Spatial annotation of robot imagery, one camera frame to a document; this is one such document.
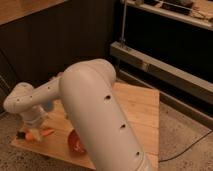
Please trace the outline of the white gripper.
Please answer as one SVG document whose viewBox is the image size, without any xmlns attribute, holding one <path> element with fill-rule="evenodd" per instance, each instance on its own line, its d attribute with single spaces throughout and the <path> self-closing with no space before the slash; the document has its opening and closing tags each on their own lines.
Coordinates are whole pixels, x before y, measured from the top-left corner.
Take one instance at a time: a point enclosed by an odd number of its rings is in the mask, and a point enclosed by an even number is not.
<svg viewBox="0 0 213 171">
<path fill-rule="evenodd" d="M 26 127 L 23 127 L 22 133 L 24 134 L 24 138 L 33 138 L 33 134 L 30 129 L 38 129 L 47 117 L 47 113 L 40 105 L 34 106 L 27 111 L 21 112 L 20 115 L 24 124 L 29 128 L 28 129 Z M 39 135 L 41 137 L 45 137 L 48 134 L 48 128 L 41 128 L 39 130 Z"/>
</svg>

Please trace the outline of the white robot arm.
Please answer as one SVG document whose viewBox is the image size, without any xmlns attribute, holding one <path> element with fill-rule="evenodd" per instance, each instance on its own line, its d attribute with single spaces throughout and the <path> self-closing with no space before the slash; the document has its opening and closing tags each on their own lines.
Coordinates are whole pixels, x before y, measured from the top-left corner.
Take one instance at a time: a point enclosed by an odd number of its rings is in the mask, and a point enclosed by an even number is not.
<svg viewBox="0 0 213 171">
<path fill-rule="evenodd" d="M 104 59 L 69 66 L 35 88 L 17 84 L 4 109 L 30 128 L 43 122 L 41 104 L 59 99 L 97 171 L 154 171 L 113 92 L 116 71 Z"/>
</svg>

